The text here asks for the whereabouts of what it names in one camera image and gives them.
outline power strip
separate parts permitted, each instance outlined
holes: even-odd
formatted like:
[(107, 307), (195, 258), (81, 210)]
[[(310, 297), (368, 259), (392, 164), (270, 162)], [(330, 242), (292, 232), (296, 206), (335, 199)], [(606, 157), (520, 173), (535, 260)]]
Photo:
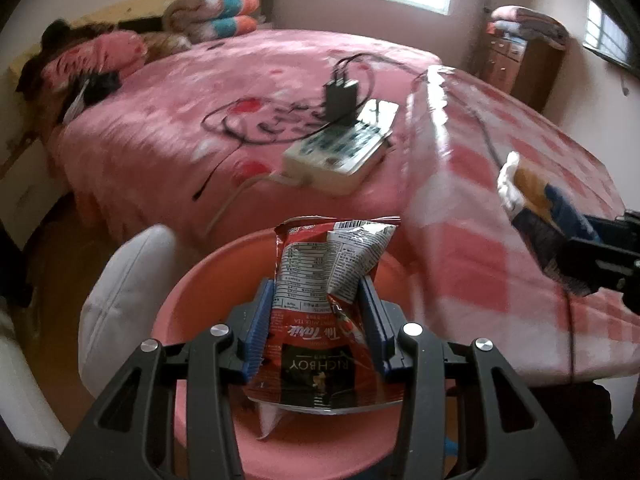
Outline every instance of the power strip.
[(332, 195), (352, 193), (384, 155), (398, 108), (371, 99), (353, 126), (336, 124), (294, 142), (282, 155), (283, 173)]

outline pink pillow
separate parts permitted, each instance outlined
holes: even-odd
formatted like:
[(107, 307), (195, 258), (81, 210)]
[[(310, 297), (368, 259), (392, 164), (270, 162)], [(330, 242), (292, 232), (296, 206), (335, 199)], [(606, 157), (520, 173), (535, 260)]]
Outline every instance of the pink pillow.
[(42, 70), (42, 78), (54, 90), (66, 88), (81, 72), (112, 72), (124, 79), (145, 64), (146, 45), (130, 30), (116, 30), (85, 41), (51, 61)]

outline wooden dresser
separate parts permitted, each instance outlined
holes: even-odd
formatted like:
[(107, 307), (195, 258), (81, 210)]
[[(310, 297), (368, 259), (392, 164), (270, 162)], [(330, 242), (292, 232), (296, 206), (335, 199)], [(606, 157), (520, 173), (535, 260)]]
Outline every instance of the wooden dresser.
[(542, 40), (523, 40), (486, 34), (479, 53), (478, 76), (542, 112), (551, 93), (563, 50)]

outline nutrition label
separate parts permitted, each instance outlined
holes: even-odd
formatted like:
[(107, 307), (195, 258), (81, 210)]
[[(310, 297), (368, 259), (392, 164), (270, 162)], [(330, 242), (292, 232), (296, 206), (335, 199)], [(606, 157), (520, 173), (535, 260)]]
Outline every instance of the nutrition label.
[(285, 247), (273, 308), (328, 314), (331, 307), (327, 294), (353, 303), (359, 279), (376, 265), (395, 226), (346, 227), (337, 225), (327, 233), (326, 242), (296, 242)]

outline wooden floor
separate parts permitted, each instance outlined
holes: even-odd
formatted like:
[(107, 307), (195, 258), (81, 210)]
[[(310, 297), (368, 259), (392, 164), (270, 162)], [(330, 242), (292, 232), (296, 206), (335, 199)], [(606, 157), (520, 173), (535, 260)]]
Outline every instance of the wooden floor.
[(38, 291), (40, 337), (32, 337), (23, 313), (14, 312), (14, 323), (42, 393), (70, 433), (93, 402), (78, 375), (80, 311), (115, 250), (106, 231), (82, 225), (71, 197), (58, 202), (25, 248)]

